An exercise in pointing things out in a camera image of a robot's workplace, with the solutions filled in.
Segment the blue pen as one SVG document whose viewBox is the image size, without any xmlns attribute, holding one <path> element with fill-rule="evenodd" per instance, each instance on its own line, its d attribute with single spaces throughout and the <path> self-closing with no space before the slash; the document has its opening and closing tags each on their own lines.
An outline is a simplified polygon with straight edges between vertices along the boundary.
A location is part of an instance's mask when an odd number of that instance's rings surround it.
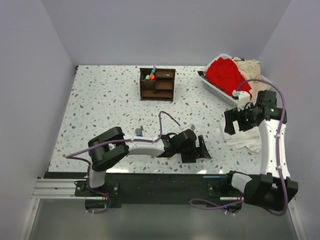
<svg viewBox="0 0 320 240">
<path fill-rule="evenodd" d="M 225 175 L 204 175 L 203 179 L 224 179 Z"/>
</svg>

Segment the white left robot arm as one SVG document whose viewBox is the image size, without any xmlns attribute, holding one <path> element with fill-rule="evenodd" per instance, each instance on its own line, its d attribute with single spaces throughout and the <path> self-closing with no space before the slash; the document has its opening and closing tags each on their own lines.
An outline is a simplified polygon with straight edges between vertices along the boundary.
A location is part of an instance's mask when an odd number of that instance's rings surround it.
<svg viewBox="0 0 320 240">
<path fill-rule="evenodd" d="M 181 161 L 187 164 L 195 163 L 198 159 L 212 158 L 203 136 L 196 136 L 190 128 L 180 133 L 161 134 L 153 139 L 126 135 L 121 127 L 117 126 L 92 138 L 88 142 L 88 147 L 91 167 L 85 189 L 92 196 L 99 196 L 103 192 L 106 171 L 129 155 L 153 158 L 171 158 L 180 155 Z"/>
</svg>

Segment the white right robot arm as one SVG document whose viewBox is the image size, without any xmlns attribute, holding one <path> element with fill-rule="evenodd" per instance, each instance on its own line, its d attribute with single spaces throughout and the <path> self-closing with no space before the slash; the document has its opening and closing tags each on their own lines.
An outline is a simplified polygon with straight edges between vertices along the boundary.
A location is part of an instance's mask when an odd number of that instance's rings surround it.
<svg viewBox="0 0 320 240">
<path fill-rule="evenodd" d="M 234 135 L 235 123 L 241 132 L 257 127 L 261 167 L 256 175 L 231 170 L 222 185 L 223 192 L 230 197 L 241 192 L 246 204 L 282 215 L 299 189 L 298 183 L 291 180 L 286 161 L 286 110 L 278 107 L 277 94 L 271 90 L 259 91 L 255 103 L 250 102 L 250 95 L 245 91 L 235 90 L 232 97 L 237 99 L 237 106 L 225 111 L 224 132 Z"/>
</svg>

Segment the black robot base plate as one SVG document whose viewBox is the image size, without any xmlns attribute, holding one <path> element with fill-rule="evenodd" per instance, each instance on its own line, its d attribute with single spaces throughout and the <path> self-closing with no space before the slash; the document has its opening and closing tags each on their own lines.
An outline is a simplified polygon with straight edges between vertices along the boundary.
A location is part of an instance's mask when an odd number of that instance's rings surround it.
<svg viewBox="0 0 320 240">
<path fill-rule="evenodd" d="M 70 180 L 71 192 L 84 198 L 86 210 L 121 208 L 122 205 L 188 205 L 222 206 L 232 214 L 242 208 L 240 192 L 220 190 L 223 179 L 203 178 L 203 174 L 107 173 L 105 184 L 88 187 L 86 174 L 81 172 L 46 172 L 48 180 Z"/>
</svg>

